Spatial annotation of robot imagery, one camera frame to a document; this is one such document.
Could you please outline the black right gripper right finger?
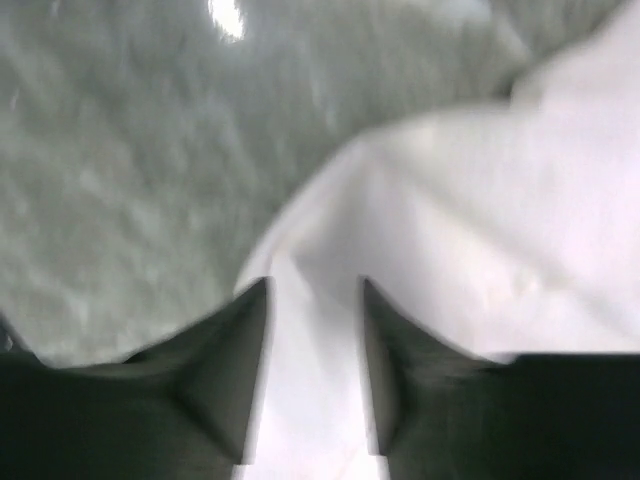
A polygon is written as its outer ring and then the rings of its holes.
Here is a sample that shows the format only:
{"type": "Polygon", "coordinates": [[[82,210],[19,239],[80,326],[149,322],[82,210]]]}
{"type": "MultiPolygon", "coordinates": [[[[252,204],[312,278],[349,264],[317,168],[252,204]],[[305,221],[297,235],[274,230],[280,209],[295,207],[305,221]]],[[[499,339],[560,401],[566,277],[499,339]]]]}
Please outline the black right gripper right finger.
{"type": "Polygon", "coordinates": [[[374,451],[393,479],[635,479],[639,358],[458,350],[362,283],[374,451]]]}

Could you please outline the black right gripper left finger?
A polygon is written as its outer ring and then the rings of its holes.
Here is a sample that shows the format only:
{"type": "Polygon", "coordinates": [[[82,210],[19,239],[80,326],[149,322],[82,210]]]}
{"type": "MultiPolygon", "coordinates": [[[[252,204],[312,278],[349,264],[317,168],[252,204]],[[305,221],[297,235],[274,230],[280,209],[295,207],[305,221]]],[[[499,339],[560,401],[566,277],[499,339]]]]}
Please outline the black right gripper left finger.
{"type": "Polygon", "coordinates": [[[245,456],[269,284],[131,356],[54,367],[1,325],[5,479],[228,479],[245,456]]]}

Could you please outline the white t shirt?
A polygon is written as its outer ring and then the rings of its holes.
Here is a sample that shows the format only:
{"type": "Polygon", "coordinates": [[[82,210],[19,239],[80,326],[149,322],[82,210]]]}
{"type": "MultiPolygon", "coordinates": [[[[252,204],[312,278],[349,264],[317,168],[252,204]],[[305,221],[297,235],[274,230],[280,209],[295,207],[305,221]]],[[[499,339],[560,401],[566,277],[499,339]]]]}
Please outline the white t shirt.
{"type": "Polygon", "coordinates": [[[283,208],[238,285],[275,288],[241,479],[381,479],[366,449],[356,283],[475,353],[639,346],[639,5],[511,98],[350,142],[283,208]]]}

